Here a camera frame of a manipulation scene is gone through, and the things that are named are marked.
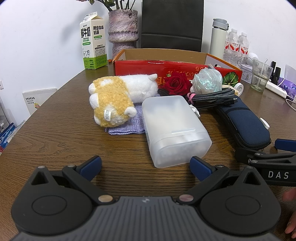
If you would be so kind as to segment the person's right hand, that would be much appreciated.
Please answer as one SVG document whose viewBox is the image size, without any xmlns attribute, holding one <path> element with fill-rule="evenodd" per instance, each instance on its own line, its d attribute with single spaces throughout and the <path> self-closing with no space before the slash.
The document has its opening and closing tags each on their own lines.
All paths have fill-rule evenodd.
<svg viewBox="0 0 296 241">
<path fill-rule="evenodd" d="M 283 196 L 282 196 L 282 200 L 283 201 L 294 201 L 296 197 L 296 189 L 290 189 L 287 190 Z M 285 233 L 286 234 L 291 234 L 292 238 L 296 237 L 295 234 L 295 227 L 296 227 L 296 215 L 295 215 L 295 211 L 293 212 L 291 218 L 289 219 L 288 223 L 287 223 L 287 227 L 285 229 Z"/>
</svg>

